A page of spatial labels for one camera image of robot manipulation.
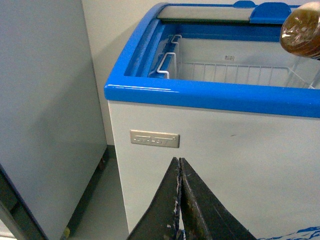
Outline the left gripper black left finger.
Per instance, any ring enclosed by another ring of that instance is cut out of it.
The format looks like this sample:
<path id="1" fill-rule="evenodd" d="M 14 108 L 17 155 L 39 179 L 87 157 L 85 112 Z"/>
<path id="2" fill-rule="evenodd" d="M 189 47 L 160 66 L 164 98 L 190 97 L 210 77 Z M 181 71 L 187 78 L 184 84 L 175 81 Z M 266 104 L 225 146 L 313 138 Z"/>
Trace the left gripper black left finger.
<path id="1" fill-rule="evenodd" d="M 182 167 L 173 157 L 143 216 L 128 236 L 129 240 L 182 240 L 180 212 Z"/>

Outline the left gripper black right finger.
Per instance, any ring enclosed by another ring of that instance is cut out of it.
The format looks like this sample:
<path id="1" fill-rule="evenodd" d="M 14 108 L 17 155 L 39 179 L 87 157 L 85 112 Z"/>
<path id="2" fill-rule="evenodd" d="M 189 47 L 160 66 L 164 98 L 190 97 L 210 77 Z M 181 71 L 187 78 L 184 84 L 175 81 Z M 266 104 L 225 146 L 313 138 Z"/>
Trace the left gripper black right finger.
<path id="1" fill-rule="evenodd" d="M 254 240 L 185 158 L 180 158 L 180 210 L 187 240 Z"/>

